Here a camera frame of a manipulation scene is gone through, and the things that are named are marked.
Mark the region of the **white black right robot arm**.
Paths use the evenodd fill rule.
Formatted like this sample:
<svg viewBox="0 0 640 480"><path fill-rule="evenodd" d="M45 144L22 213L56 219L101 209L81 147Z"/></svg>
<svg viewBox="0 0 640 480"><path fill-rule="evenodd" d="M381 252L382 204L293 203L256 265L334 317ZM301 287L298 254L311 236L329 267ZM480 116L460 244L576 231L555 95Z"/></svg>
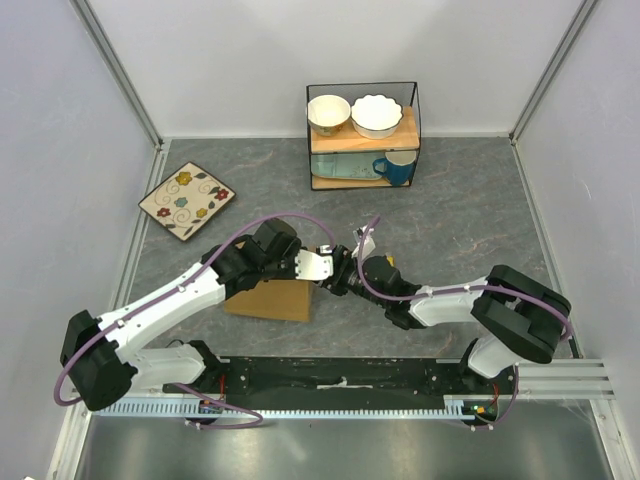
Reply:
<svg viewBox="0 0 640 480"><path fill-rule="evenodd" d="M319 282L322 288L379 306L400 329L482 325L487 334L471 342L457 371L460 386L469 393L483 392L523 360L550 363L558 345L572 336L570 302L507 265L468 283L432 288L405 280L383 256L361 260L342 245L316 252L329 262L329 275Z"/></svg>

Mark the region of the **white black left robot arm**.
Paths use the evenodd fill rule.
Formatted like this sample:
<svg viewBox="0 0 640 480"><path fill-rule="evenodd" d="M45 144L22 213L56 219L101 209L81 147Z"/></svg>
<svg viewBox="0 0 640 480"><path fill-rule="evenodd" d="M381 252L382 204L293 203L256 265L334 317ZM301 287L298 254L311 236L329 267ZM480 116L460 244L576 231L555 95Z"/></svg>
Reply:
<svg viewBox="0 0 640 480"><path fill-rule="evenodd" d="M114 404L142 374L134 358L151 340L262 281L297 280L307 253L286 222L267 220L255 233L213 247L181 276L132 304L99 317L76 313L62 344L55 402L82 402L91 411Z"/></svg>

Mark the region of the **brown cardboard express box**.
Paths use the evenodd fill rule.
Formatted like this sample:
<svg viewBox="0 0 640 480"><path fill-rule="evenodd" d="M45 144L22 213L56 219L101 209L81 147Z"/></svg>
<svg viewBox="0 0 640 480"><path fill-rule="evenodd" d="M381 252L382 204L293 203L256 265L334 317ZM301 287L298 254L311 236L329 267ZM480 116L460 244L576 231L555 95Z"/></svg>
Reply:
<svg viewBox="0 0 640 480"><path fill-rule="evenodd" d="M298 240L266 245L245 238L214 262L224 282L227 313L268 320L307 323L311 319L312 283L295 277Z"/></svg>

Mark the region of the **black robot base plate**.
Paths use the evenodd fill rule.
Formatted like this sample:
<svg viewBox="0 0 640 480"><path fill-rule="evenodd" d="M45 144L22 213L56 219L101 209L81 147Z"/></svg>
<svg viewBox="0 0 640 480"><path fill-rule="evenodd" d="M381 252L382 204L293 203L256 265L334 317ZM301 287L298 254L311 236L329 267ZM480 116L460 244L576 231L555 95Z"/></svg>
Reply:
<svg viewBox="0 0 640 480"><path fill-rule="evenodd" d="M493 379L426 358L228 357L191 387L247 409L441 408L447 396L510 395L514 369Z"/></svg>

